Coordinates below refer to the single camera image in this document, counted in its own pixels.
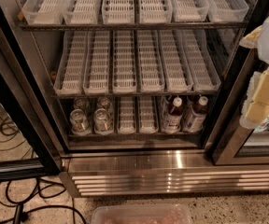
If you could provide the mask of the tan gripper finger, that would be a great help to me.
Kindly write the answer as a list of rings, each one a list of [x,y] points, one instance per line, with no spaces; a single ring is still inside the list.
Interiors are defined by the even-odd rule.
[[[247,99],[243,104],[239,123],[246,129],[257,128],[269,115],[269,68],[251,77]]]
[[[250,32],[240,40],[239,45],[246,49],[257,48],[261,29],[261,25],[255,28],[252,32]]]

